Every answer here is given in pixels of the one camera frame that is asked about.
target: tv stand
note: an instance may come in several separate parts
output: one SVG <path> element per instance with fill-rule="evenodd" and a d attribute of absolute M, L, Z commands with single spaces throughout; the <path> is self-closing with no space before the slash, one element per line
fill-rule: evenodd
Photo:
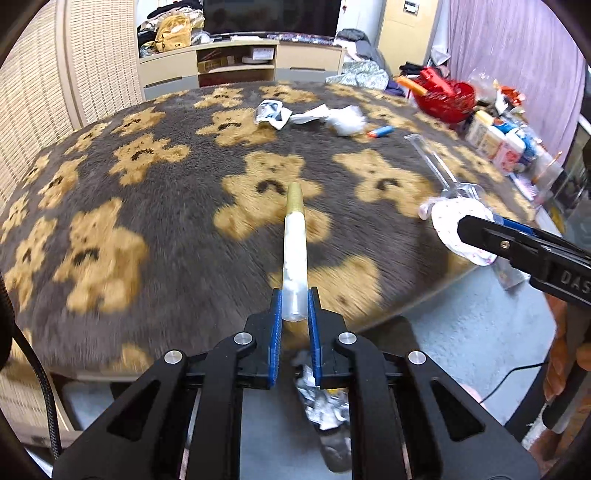
<path fill-rule="evenodd" d="M 242 63 L 252 47 L 273 49 L 273 59 L 262 64 Z M 269 80 L 324 82 L 342 71 L 344 50 L 338 46 L 281 42 L 269 38 L 220 40 L 158 53 L 139 60 L 139 80 L 146 100 L 165 93 L 220 85 L 222 83 Z M 233 64 L 197 64 L 205 60 L 233 57 Z"/>

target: brown rug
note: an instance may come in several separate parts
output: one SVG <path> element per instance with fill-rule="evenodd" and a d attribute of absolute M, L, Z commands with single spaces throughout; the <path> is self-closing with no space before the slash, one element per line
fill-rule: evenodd
<path fill-rule="evenodd" d="M 357 104 L 373 126 L 397 129 L 370 140 L 318 122 L 257 128 L 264 98 L 294 112 Z M 401 99 L 316 83 L 176 93 L 39 153 L 0 218 L 18 323 L 58 371 L 140 371 L 170 348 L 210 349 L 280 286 L 285 192 L 299 181 L 310 285 L 352 330 L 375 325 L 467 268 L 417 217 L 439 185 L 409 132 L 499 213 L 531 219 L 488 162 Z M 302 345 L 305 324 L 288 327 L 286 344 Z"/>

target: drawer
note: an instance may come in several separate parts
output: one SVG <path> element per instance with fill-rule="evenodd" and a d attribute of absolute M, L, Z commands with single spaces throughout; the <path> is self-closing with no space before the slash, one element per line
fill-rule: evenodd
<path fill-rule="evenodd" d="M 338 72 L 341 55 L 342 49 L 336 47 L 280 44 L 275 67 Z"/>
<path fill-rule="evenodd" d="M 181 90 L 190 90 L 199 87 L 199 81 L 196 75 L 181 79 L 166 80 L 161 83 L 152 84 L 144 88 L 146 100 L 153 100 L 166 93 L 180 92 Z"/>
<path fill-rule="evenodd" d="M 320 82 L 324 83 L 326 77 L 337 75 L 336 70 L 320 72 L 307 69 L 276 69 L 275 80 L 289 80 L 291 82 Z"/>
<path fill-rule="evenodd" d="M 192 75 L 197 75 L 197 53 L 194 50 L 155 58 L 139 64 L 139 78 L 142 87 Z"/>

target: red container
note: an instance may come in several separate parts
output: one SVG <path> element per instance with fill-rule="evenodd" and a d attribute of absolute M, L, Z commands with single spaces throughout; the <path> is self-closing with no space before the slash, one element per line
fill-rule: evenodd
<path fill-rule="evenodd" d="M 413 79 L 422 87 L 429 90 L 429 83 L 421 76 Z M 429 92 L 425 96 L 415 96 L 419 108 L 447 124 L 463 122 L 472 113 L 476 105 L 474 87 L 469 83 L 445 80 L 453 89 L 455 95 L 449 96 L 442 91 Z"/>

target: black cable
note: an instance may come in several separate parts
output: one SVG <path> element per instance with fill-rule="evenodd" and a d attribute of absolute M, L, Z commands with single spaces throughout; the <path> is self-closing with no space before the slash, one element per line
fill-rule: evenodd
<path fill-rule="evenodd" d="M 491 398 L 497 390 L 499 390 L 499 388 L 501 387 L 501 385 L 503 384 L 503 382 L 505 380 L 507 380 L 507 378 L 509 378 L 509 375 L 511 375 L 513 372 L 517 372 L 519 370 L 528 370 L 530 368 L 538 368 L 538 367 L 543 367 L 544 365 L 546 365 L 548 363 L 548 361 L 542 362 L 540 364 L 534 364 L 534 365 L 524 365 L 523 367 L 515 367 L 512 370 L 509 370 L 509 373 L 507 373 L 505 375 L 505 377 L 503 378 L 503 380 L 501 380 L 501 382 L 499 382 L 499 384 L 494 388 L 494 390 L 492 392 L 490 392 L 486 397 L 484 397 L 482 400 L 480 400 L 480 402 L 478 402 L 480 405 L 482 405 L 484 402 L 486 402 L 489 398 Z"/>
<path fill-rule="evenodd" d="M 41 385 L 43 399 L 45 400 L 45 408 L 47 410 L 47 427 L 49 429 L 51 453 L 53 454 L 53 458 L 57 459 L 57 457 L 59 457 L 61 454 L 61 439 L 60 429 L 57 423 L 56 401 L 53 397 L 53 390 L 51 389 L 51 384 L 49 383 L 49 379 L 47 378 L 45 370 L 43 370 L 41 362 L 37 358 L 37 355 L 33 351 L 33 348 L 31 347 L 25 336 L 22 334 L 21 329 L 16 324 L 14 317 L 14 308 L 12 306 L 12 302 L 10 301 L 10 297 L 8 296 L 6 286 L 4 285 L 4 279 L 1 275 L 0 303 L 2 307 L 2 314 L 10 316 L 10 319 L 12 321 L 12 337 L 24 353 L 27 361 L 31 364 L 31 367 L 35 372 L 35 376 L 37 377 L 37 380 Z"/>

